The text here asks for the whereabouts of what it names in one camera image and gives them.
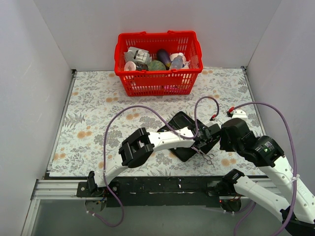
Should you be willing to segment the silver straight hair scissors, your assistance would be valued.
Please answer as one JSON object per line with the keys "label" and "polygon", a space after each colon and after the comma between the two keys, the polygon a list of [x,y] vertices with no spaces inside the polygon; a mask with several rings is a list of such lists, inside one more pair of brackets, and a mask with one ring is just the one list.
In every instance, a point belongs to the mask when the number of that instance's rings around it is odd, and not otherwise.
{"label": "silver straight hair scissors", "polygon": [[196,151],[198,154],[200,154],[207,162],[208,165],[214,165],[213,164],[213,156],[211,155],[208,155],[206,153],[204,153],[202,150],[196,148],[196,147],[191,147],[191,149],[193,149],[194,151]]}

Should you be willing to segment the black zip tool case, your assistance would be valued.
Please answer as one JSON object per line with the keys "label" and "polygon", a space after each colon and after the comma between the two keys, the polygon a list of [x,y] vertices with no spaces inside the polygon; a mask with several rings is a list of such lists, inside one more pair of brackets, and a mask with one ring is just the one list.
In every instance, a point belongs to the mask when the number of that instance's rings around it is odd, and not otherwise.
{"label": "black zip tool case", "polygon": [[[168,125],[174,130],[182,128],[191,128],[193,135],[196,132],[195,121],[183,111],[178,112],[169,122]],[[191,149],[191,147],[178,147],[176,149],[171,148],[170,151],[178,157],[181,161],[186,162],[193,157],[197,152]],[[208,153],[210,150],[202,150],[204,153]]]}

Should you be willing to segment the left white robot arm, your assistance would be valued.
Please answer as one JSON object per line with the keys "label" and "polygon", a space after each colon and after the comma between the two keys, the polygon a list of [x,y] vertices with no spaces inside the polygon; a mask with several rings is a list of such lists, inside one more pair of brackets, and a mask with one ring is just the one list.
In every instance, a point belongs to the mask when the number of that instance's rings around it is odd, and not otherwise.
{"label": "left white robot arm", "polygon": [[205,157],[220,137],[218,124],[206,126],[179,112],[157,132],[148,132],[145,128],[134,131],[122,142],[114,164],[108,164],[105,172],[89,172],[87,190],[93,197],[101,196],[105,193],[105,181],[110,183],[124,170],[142,166],[155,151],[168,149],[183,162],[196,153]]}

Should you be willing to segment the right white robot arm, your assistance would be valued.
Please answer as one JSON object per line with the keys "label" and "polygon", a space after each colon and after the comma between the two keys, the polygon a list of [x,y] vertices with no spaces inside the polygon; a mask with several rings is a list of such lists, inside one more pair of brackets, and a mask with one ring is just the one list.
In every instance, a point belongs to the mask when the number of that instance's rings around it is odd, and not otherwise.
{"label": "right white robot arm", "polygon": [[277,195],[233,169],[215,186],[218,194],[240,194],[261,205],[278,220],[292,236],[315,234],[315,196],[293,173],[284,151],[269,136],[256,137],[247,123],[233,117],[221,125],[220,149],[236,152],[253,163],[280,191]]}

